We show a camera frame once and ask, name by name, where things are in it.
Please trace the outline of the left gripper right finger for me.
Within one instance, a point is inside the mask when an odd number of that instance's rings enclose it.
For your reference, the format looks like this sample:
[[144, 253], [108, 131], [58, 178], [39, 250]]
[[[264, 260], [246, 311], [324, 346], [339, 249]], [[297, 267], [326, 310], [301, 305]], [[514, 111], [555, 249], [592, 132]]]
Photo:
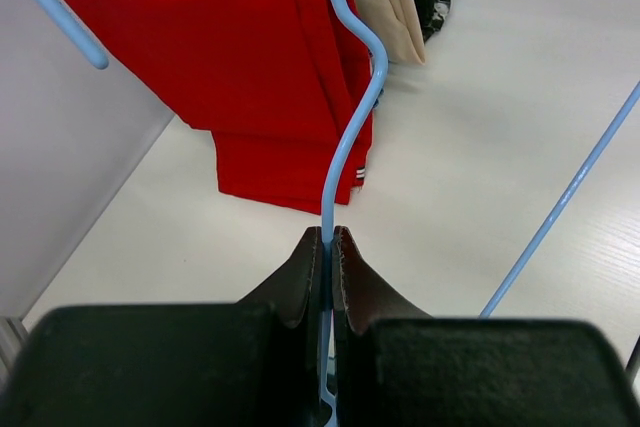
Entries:
[[350, 231], [332, 245], [342, 426], [635, 426], [605, 336], [566, 319], [434, 318], [387, 283]]

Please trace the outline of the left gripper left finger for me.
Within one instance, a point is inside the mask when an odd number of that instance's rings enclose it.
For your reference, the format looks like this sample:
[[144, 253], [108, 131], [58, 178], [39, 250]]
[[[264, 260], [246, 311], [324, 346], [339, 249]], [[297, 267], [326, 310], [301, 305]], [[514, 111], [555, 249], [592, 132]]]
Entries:
[[5, 426], [318, 426], [320, 231], [234, 303], [46, 314], [1, 394]]

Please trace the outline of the red trousers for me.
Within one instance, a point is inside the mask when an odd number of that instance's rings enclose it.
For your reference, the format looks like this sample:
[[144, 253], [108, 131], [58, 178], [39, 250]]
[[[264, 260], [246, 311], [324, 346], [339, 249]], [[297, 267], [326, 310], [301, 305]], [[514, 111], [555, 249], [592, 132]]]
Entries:
[[209, 132], [222, 193], [318, 213], [369, 84], [329, 0], [64, 0], [183, 122]]

